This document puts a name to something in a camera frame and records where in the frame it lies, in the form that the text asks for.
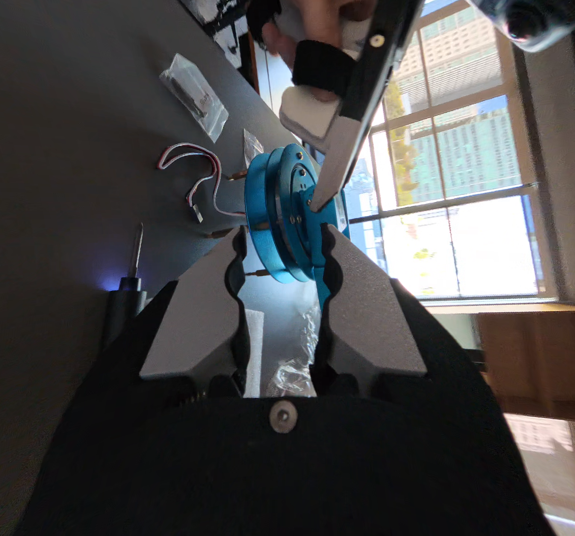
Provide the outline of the white foam packing frame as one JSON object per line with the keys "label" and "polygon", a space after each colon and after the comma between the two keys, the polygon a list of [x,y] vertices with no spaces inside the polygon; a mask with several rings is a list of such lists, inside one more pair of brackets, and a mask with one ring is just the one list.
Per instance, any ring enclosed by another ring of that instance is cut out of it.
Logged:
{"label": "white foam packing frame", "polygon": [[249,361],[244,398],[259,398],[261,394],[264,313],[246,309],[249,331]]}

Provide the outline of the small clear parts bag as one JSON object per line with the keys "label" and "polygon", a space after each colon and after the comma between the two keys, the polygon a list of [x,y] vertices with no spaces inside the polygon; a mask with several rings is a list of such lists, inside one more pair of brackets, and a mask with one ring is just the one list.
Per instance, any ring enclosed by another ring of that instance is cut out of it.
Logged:
{"label": "small clear parts bag", "polygon": [[259,140],[247,129],[243,129],[243,155],[245,170],[249,169],[254,158],[264,153],[264,149]]}

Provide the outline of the large grid window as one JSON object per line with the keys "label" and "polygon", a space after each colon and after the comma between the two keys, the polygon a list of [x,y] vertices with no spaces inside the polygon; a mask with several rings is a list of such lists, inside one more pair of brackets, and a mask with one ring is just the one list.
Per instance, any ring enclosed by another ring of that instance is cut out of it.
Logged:
{"label": "large grid window", "polygon": [[352,242],[425,302],[557,297],[515,57],[426,0],[346,187]]}

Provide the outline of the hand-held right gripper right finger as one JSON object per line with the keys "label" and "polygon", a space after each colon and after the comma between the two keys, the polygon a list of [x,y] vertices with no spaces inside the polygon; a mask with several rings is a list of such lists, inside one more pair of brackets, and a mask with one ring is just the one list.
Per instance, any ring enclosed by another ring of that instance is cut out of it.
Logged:
{"label": "hand-held right gripper right finger", "polygon": [[427,375],[389,276],[332,224],[321,224],[323,284],[314,379]]}

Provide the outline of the crumpled clear plastic wrap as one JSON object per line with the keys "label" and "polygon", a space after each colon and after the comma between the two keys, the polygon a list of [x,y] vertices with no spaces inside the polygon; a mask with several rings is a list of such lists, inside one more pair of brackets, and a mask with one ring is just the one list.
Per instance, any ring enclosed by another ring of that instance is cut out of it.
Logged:
{"label": "crumpled clear plastic wrap", "polygon": [[310,367],[319,340],[321,310],[316,299],[303,313],[300,313],[303,327],[299,331],[296,353],[292,358],[280,360],[266,387],[266,397],[316,397]]}

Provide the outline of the clear bag with dark part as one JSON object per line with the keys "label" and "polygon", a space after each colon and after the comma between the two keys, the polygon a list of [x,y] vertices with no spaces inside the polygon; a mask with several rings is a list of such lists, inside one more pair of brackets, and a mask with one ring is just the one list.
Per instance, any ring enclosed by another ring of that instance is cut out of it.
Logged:
{"label": "clear bag with dark part", "polygon": [[190,112],[211,141],[217,142],[229,113],[198,66],[176,53],[159,79]]}

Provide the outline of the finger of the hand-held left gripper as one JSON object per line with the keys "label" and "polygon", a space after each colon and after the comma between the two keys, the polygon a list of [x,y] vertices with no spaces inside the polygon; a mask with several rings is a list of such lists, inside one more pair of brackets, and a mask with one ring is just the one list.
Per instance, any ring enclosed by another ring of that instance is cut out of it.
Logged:
{"label": "finger of the hand-held left gripper", "polygon": [[326,158],[311,199],[310,209],[319,213],[338,195],[349,180],[363,145],[362,123],[338,116],[324,142]]}

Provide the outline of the blue robot arm base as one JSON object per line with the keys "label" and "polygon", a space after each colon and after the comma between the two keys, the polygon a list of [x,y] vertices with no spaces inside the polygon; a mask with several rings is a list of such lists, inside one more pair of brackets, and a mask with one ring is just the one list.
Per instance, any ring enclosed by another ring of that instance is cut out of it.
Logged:
{"label": "blue robot arm base", "polygon": [[323,230],[331,225],[350,239],[345,193],[337,193],[319,212],[312,210],[319,174],[299,144],[257,155],[245,179],[247,227],[264,270],[280,283],[314,281],[326,316],[341,280],[324,280],[324,253],[333,243],[324,245]]}

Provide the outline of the wooden cabinet wall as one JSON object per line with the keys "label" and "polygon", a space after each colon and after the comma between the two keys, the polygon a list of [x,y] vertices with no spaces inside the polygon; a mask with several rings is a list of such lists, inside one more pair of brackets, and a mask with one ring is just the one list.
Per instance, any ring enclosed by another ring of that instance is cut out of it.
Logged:
{"label": "wooden cabinet wall", "polygon": [[477,327],[504,412],[574,420],[574,311],[485,313]]}

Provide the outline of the black electric screwdriver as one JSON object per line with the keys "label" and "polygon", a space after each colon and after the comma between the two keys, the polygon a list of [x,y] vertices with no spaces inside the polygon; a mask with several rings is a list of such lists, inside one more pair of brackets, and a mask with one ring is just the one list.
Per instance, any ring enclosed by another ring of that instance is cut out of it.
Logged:
{"label": "black electric screwdriver", "polygon": [[101,337],[102,351],[118,338],[126,323],[139,315],[146,303],[147,292],[141,289],[139,277],[143,234],[144,227],[140,222],[134,237],[128,272],[120,278],[119,287],[108,293]]}

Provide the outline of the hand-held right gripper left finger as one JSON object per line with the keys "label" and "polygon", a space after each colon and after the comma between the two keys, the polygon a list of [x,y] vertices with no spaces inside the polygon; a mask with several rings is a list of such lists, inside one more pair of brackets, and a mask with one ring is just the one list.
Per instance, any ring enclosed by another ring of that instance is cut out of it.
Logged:
{"label": "hand-held right gripper left finger", "polygon": [[247,378],[250,338],[239,297],[246,255],[246,229],[232,229],[180,275],[141,378]]}

